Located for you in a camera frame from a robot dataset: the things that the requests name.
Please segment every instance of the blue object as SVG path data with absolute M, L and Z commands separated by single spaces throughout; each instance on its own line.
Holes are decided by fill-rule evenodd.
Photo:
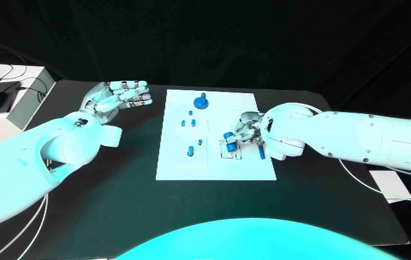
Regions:
M 134 259 L 398 260 L 326 229 L 269 218 L 216 220 L 177 229 L 117 258 Z
M 189 146 L 189 152 L 186 155 L 189 155 L 189 157 L 192 157 L 194 155 L 194 147 L 193 146 Z
M 223 138 L 226 139 L 228 137 L 231 137 L 233 135 L 233 133 L 229 131 L 223 134 Z M 236 151 L 236 142 L 232 142 L 226 145 L 226 151 L 228 152 L 233 152 Z
M 200 97 L 194 98 L 194 107 L 200 110 L 207 107 L 207 99 L 205 93 L 202 93 Z
M 265 159 L 264 149 L 262 149 L 261 145 L 258 146 L 258 150 L 259 150 L 259 157 L 261 157 L 261 159 Z

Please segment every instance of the white paper sheet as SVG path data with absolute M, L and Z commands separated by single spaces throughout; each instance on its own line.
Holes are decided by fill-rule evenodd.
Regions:
M 199 110 L 193 100 L 202 91 L 167 90 L 156 179 L 275 180 L 271 158 L 261 160 L 254 144 L 239 143 L 241 160 L 235 156 L 220 158 L 222 134 L 233 131 L 243 112 L 258 111 L 254 94 L 215 91 L 205 94 L 209 106 Z M 194 147 L 192 157 L 187 156 L 189 146 Z
M 395 171 L 370 170 L 369 172 L 372 178 L 375 179 L 380 192 L 402 196 L 404 198 L 411 198 L 411 194 Z M 388 195 L 383 195 L 383 197 L 389 204 L 402 201 L 402 199 Z

